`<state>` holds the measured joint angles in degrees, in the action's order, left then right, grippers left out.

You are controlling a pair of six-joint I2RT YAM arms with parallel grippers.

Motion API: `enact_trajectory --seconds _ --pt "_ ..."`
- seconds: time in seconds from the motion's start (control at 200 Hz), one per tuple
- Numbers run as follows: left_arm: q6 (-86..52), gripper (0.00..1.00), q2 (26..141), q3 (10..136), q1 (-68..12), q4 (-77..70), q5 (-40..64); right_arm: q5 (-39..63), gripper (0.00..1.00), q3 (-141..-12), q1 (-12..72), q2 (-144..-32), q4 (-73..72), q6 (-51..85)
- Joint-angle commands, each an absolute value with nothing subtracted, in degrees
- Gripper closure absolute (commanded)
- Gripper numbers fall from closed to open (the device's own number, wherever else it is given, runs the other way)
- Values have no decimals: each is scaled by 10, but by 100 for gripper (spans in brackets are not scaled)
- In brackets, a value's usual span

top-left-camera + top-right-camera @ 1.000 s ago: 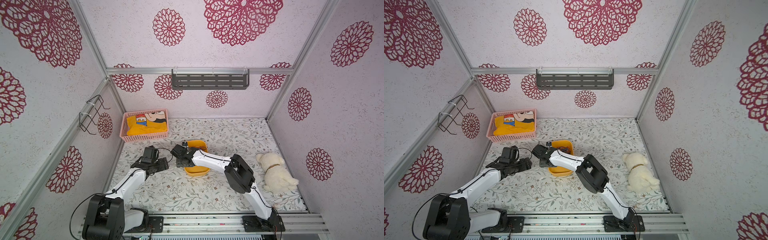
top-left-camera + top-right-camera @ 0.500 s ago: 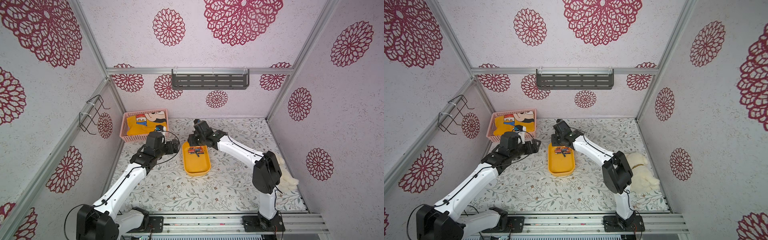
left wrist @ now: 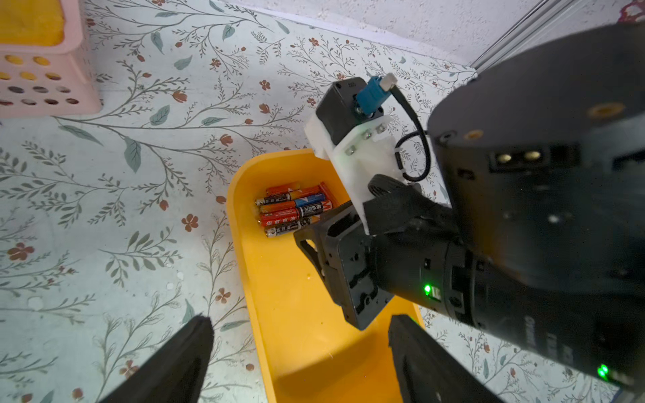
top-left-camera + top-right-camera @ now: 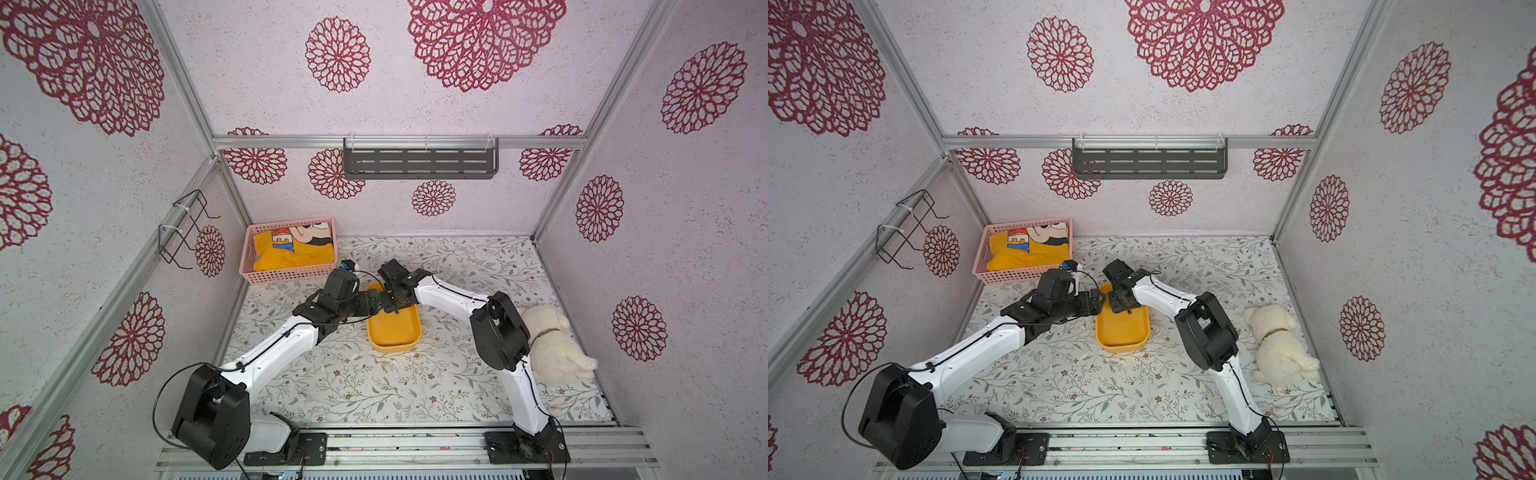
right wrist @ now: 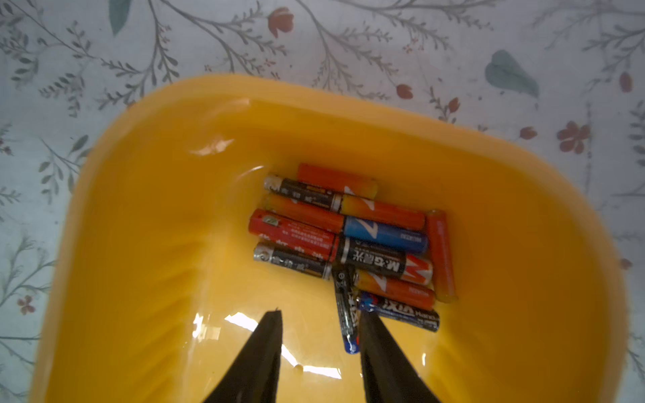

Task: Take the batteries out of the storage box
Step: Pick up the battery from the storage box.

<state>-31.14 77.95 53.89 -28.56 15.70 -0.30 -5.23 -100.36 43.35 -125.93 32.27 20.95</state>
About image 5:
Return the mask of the yellow plastic storage box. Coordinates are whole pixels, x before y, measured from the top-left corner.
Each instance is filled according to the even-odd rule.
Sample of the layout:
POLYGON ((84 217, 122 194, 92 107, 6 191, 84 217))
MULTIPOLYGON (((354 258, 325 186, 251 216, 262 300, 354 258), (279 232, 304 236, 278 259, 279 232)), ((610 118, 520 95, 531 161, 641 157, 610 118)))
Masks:
POLYGON ((137 102, 82 157, 33 402, 200 402, 250 340, 285 402, 611 402, 611 239, 505 141, 251 77, 137 102))

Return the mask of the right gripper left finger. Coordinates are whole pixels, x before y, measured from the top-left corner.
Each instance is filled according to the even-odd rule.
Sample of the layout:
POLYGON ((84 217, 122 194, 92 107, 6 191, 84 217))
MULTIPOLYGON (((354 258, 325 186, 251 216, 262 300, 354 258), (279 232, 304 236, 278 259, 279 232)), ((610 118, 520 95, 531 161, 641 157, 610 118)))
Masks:
POLYGON ((282 357, 280 311, 267 312, 206 402, 275 402, 282 357))

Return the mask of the black red M&G battery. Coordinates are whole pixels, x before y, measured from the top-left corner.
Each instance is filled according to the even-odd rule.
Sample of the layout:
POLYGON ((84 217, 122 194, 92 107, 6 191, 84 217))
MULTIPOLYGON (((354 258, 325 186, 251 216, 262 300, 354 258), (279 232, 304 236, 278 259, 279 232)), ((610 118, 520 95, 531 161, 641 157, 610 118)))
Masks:
POLYGON ((429 260, 356 238, 338 237, 330 257, 340 265, 353 265, 416 285, 430 285, 433 278, 433 265, 429 260))

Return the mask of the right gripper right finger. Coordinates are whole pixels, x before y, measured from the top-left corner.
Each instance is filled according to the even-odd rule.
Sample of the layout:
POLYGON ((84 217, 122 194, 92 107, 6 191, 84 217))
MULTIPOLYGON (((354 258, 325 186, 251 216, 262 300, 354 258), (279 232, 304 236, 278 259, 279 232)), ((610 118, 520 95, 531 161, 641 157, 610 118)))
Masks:
POLYGON ((360 317, 359 348, 366 401, 439 403, 372 312, 360 317))

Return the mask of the black silver battery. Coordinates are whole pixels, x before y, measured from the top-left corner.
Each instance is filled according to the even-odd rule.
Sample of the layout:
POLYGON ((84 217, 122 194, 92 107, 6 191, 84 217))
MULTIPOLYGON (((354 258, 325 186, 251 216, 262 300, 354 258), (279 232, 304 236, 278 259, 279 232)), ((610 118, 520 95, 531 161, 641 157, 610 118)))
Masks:
POLYGON ((285 246, 260 242, 253 252, 254 260, 328 280, 332 264, 327 260, 291 250, 285 246))

